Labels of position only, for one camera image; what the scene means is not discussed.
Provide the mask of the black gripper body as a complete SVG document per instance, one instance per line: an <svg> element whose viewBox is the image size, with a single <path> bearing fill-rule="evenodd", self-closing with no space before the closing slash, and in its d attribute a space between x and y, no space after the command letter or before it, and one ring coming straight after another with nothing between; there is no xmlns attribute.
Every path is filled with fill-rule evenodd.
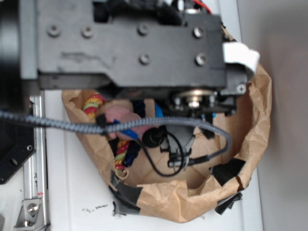
<svg viewBox="0 0 308 231"><path fill-rule="evenodd" d="M154 91L143 95L153 99L162 109L163 117L156 117L157 128L145 132L142 142L147 147L161 148L169 152L168 167L183 169L207 162L231 148L230 134L213 125L214 114L233 115L237 109L237 96L218 91ZM199 128L207 139L215 135L225 137L226 144L220 150L192 158L194 129Z"/></svg>

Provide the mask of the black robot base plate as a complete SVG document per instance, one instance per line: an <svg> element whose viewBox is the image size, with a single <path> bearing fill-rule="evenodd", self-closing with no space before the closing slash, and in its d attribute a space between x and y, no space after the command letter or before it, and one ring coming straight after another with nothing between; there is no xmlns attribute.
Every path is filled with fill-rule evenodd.
<svg viewBox="0 0 308 231"><path fill-rule="evenodd" d="M6 184L35 152L33 127L0 123L0 183Z"/></svg>

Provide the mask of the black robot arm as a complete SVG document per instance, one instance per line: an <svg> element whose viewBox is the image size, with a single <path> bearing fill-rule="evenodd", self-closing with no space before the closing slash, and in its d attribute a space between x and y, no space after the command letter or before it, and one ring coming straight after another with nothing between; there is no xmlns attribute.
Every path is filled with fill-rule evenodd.
<svg viewBox="0 0 308 231"><path fill-rule="evenodd" d="M259 53L227 37L221 18L198 0L3 0L0 3L0 118L85 134L145 125L198 127L226 138L199 158L183 150L169 166L206 162L231 147L213 126L233 115L255 75ZM95 89L106 99L155 99L166 117L110 125L70 124L29 115L41 90Z"/></svg>

